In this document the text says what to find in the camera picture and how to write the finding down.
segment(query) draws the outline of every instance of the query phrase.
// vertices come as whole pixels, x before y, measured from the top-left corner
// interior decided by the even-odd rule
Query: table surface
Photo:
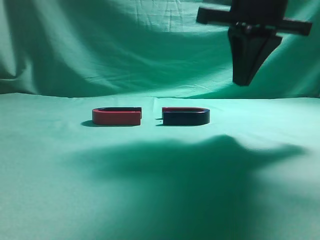
[[[92,109],[142,107],[140,126]],[[210,124],[163,126],[162,107]],[[1,240],[320,239],[320,99],[0,95]]]

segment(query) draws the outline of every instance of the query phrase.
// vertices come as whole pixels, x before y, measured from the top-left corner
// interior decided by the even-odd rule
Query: red magnet
[[[92,121],[97,125],[137,126],[141,124],[141,107],[101,107],[92,110]]]

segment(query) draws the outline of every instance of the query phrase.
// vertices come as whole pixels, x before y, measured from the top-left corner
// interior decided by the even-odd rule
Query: green cloth
[[[0,93],[320,96],[319,0],[289,1],[286,16],[314,22],[311,34],[282,34],[250,87],[232,84],[227,28],[196,23],[199,6],[229,9],[200,0],[0,0]]]
[[[91,110],[143,107],[142,125]],[[211,109],[163,126],[161,107]],[[1,240],[320,239],[320,99],[0,95]]]

